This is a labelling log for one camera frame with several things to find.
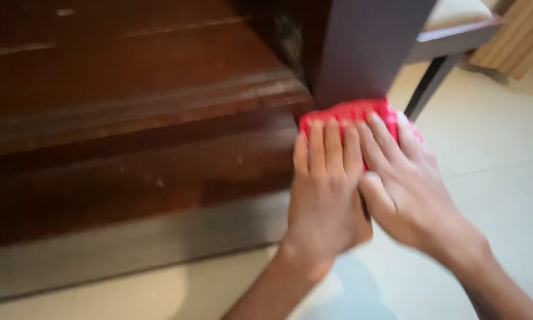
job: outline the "chair leg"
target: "chair leg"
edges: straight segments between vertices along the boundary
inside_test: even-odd
[[[433,59],[405,109],[407,118],[412,121],[417,119],[436,89],[444,81],[444,78],[446,78],[456,63],[463,59],[464,55],[465,52],[459,52]]]

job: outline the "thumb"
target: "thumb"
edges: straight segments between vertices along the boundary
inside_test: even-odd
[[[395,203],[385,190],[381,178],[372,171],[367,171],[361,178],[359,191],[367,204],[369,214],[381,224],[396,211]]]

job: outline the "red cloth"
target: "red cloth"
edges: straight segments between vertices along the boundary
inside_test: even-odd
[[[395,141],[399,143],[397,133],[397,114],[389,105],[389,100],[387,98],[340,103],[327,110],[307,113],[300,118],[299,128],[300,131],[306,134],[306,137],[309,137],[309,121],[321,120],[322,122],[327,122],[331,118],[335,118],[338,122],[341,120],[349,120],[350,122],[365,121],[371,111],[377,113],[377,115],[383,119],[385,126],[387,126],[387,129],[391,132]],[[417,139],[420,142],[423,142],[422,136],[412,122],[411,127]],[[340,128],[340,134],[343,135],[343,127]]]

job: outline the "chair seat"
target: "chair seat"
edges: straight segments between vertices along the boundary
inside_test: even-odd
[[[492,6],[494,3],[494,0],[438,0],[424,31],[457,27],[490,19],[492,13],[487,5]]]

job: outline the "light wooden object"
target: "light wooden object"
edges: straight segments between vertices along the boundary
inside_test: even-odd
[[[517,0],[504,19],[506,25],[469,62],[520,80],[533,71],[533,0]]]

